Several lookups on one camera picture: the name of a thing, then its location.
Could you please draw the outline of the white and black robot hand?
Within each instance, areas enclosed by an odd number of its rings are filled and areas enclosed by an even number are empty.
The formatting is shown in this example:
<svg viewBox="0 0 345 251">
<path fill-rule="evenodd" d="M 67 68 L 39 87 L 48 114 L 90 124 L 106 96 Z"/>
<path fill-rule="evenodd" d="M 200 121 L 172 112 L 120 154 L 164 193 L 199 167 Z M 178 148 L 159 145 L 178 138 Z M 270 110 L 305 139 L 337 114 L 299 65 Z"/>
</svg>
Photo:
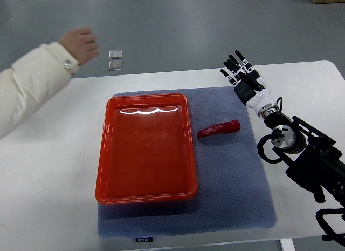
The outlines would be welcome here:
<svg viewBox="0 0 345 251">
<path fill-rule="evenodd" d="M 233 86 L 239 100 L 252 108 L 259 118 L 265 119 L 280 111 L 277 102 L 271 98 L 268 84 L 241 52 L 236 50 L 223 64 L 221 74 Z"/>
</svg>

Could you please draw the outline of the person's bare hand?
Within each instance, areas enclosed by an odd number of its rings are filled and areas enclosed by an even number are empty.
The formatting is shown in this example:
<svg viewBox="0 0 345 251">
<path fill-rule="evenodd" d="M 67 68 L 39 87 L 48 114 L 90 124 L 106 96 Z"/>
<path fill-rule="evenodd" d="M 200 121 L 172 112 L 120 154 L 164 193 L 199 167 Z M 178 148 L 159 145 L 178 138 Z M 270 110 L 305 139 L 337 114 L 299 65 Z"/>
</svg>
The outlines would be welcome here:
<svg viewBox="0 0 345 251">
<path fill-rule="evenodd" d="M 92 61 L 100 54 L 96 35 L 88 26 L 75 28 L 64 34 L 59 42 L 80 66 Z"/>
</svg>

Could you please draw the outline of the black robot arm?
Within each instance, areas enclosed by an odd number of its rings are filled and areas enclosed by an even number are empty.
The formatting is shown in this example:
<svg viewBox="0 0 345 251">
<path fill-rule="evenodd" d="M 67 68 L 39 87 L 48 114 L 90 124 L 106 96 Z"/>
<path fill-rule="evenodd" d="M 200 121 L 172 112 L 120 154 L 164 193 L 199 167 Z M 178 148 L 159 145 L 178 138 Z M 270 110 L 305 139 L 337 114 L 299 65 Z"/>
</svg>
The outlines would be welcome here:
<svg viewBox="0 0 345 251">
<path fill-rule="evenodd" d="M 286 175 L 311 192 L 317 203 L 329 192 L 344 205 L 344 163 L 335 140 L 302 119 L 282 113 L 282 98 L 264 107 L 259 116 L 272 131 L 257 144 L 259 156 L 269 164 L 284 162 Z"/>
</svg>

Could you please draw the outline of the white jacket sleeve forearm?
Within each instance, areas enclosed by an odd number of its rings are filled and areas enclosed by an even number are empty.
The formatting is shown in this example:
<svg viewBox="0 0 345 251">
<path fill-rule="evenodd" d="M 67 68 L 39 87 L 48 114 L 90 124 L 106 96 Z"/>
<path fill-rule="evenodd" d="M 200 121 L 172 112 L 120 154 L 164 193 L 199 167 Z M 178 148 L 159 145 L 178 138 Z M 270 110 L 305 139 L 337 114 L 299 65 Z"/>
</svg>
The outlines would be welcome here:
<svg viewBox="0 0 345 251">
<path fill-rule="evenodd" d="M 6 137 L 79 71 L 79 62 L 59 43 L 42 44 L 1 72 L 1 138 Z"/>
</svg>

